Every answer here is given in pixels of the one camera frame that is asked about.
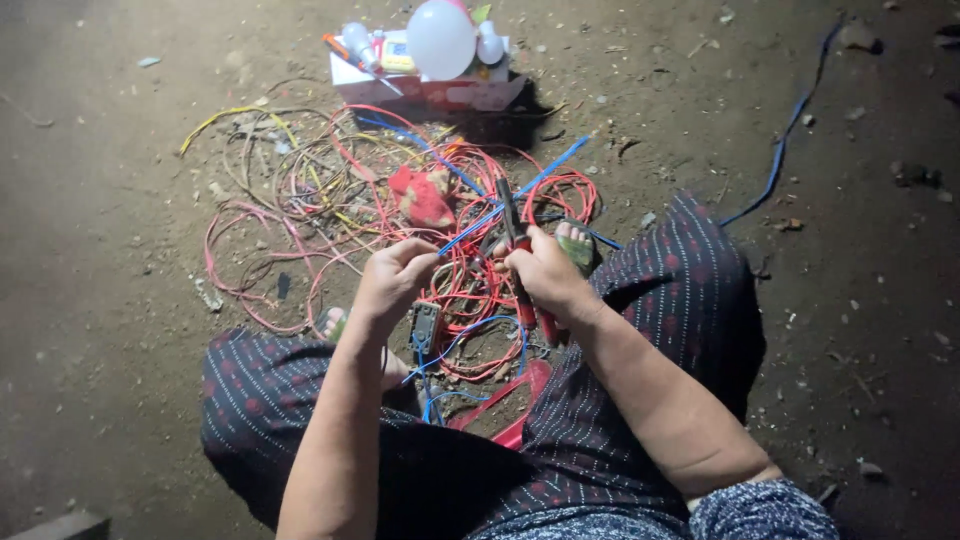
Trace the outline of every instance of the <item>red-handled pliers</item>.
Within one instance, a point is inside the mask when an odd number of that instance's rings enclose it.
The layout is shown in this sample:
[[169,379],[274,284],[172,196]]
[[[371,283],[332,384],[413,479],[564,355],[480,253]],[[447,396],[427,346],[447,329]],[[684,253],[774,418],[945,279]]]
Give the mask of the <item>red-handled pliers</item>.
[[[510,190],[507,179],[496,179],[496,196],[503,204],[503,224],[507,230],[507,248],[510,251],[524,250],[531,252],[530,236],[527,235],[526,225],[520,221],[520,214],[516,211],[516,203],[514,202],[514,193]],[[520,325],[527,331],[535,329],[537,327],[537,312],[539,312],[546,344],[550,347],[556,347],[560,338],[557,335],[557,322],[553,314],[539,308],[534,311],[534,303],[530,300],[527,290],[523,288],[523,283],[520,282],[520,277],[516,274],[516,271],[511,272],[511,277],[514,279],[516,318]]]

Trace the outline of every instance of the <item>person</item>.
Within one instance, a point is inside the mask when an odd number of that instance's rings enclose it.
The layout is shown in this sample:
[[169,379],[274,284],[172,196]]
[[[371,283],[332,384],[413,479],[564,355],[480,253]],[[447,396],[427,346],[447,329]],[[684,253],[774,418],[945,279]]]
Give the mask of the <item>person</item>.
[[335,346],[211,342],[204,451],[254,517],[284,540],[837,537],[743,427],[766,345],[746,260],[705,207],[678,194],[588,280],[528,233],[505,265],[571,343],[518,452],[380,406],[405,372],[386,336],[440,260],[421,240],[369,259]]

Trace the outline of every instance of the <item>screwdriver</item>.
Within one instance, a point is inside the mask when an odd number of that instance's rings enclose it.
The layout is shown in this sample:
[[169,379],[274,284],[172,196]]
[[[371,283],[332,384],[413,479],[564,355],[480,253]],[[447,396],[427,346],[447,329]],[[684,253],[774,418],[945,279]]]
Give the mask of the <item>screwdriver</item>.
[[346,47],[341,45],[340,42],[333,37],[333,34],[324,34],[323,40],[324,40],[324,43],[326,43],[326,46],[330,48],[330,52],[340,57],[340,60],[345,61],[346,63],[352,65],[353,67],[359,69],[360,71],[363,71],[364,73],[370,73],[375,79],[377,79],[378,81],[386,85],[387,88],[396,92],[396,95],[398,96],[403,95],[403,92],[401,92],[400,89],[396,87],[396,85],[394,85],[390,81],[387,81],[383,77],[377,76],[376,74],[372,73],[369,69],[367,69],[367,66],[364,65],[363,61],[353,56],[350,53],[350,51],[347,50]]

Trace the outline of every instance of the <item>wire bundle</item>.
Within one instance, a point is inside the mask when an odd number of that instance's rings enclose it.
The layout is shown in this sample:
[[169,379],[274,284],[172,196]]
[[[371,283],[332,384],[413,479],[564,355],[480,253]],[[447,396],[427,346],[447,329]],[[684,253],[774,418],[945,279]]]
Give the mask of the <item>wire bundle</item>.
[[[363,112],[365,118],[361,123],[361,116],[357,115],[357,127],[375,127],[377,131],[348,127],[344,117],[352,111]],[[422,362],[421,357],[417,372],[422,373],[424,366],[437,363],[449,375],[478,381],[496,372],[505,362],[524,357],[528,336],[525,331],[519,331],[514,344],[500,359],[478,365],[458,365],[444,359],[456,344],[469,339],[481,325],[504,318],[516,323],[516,319],[497,314],[502,307],[515,307],[513,293],[508,281],[494,272],[493,262],[481,251],[481,243],[488,234],[494,233],[503,209],[493,196],[494,182],[510,176],[484,148],[453,138],[452,128],[435,130],[431,135],[386,110],[354,105],[332,114],[305,108],[227,110],[195,130],[181,147],[181,154],[204,128],[224,116],[240,113],[252,113],[254,126],[273,120],[279,128],[273,133],[274,137],[280,133],[286,138],[281,142],[288,141],[290,146],[290,152],[271,174],[263,155],[254,149],[256,141],[270,142],[268,137],[255,134],[250,128],[230,135],[224,144],[223,166],[252,201],[232,200],[221,205],[204,236],[204,259],[211,282],[237,298],[252,319],[276,333],[312,331],[321,337],[325,321],[317,320],[319,311],[315,304],[323,305],[320,283],[329,266],[342,263],[360,274],[349,259],[351,256],[363,251],[373,253],[402,239],[419,237],[440,247],[448,261],[437,269],[429,287],[420,295],[421,300],[441,307],[444,324],[435,340],[445,351],[429,362]],[[284,120],[292,114],[299,114],[301,120]],[[301,143],[294,131],[306,128],[309,120],[321,120],[323,131]],[[544,215],[589,221],[598,200],[596,187],[589,178],[561,163],[593,135],[595,133],[578,140],[545,169],[519,150],[495,148],[500,152],[514,152],[540,171],[515,194],[517,205],[528,221],[534,223],[535,217]],[[239,139],[243,144],[238,159],[233,143]],[[254,186],[251,178],[258,161],[262,176],[270,180],[268,192]],[[451,190],[456,223],[449,230],[417,229],[406,223],[385,185],[385,177],[402,164],[415,171],[450,169],[456,173],[456,185]],[[225,234],[248,220],[255,220],[268,231],[275,228],[283,231],[289,238],[290,249],[265,253],[248,264],[239,282],[225,282],[218,272],[215,247]],[[316,236],[308,238],[304,228],[316,231]],[[302,261],[312,282],[305,300],[305,320],[293,326],[280,326],[263,312],[264,306],[276,310],[277,302],[265,293],[254,292],[253,288],[274,263],[291,260]]]

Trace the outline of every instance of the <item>red rag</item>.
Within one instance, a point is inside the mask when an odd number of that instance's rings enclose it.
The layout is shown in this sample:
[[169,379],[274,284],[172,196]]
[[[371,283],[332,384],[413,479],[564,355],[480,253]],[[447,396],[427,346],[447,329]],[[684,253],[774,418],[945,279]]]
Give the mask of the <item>red rag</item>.
[[453,225],[453,210],[446,202],[449,180],[446,171],[415,173],[401,165],[387,185],[396,205],[415,227],[444,229]]

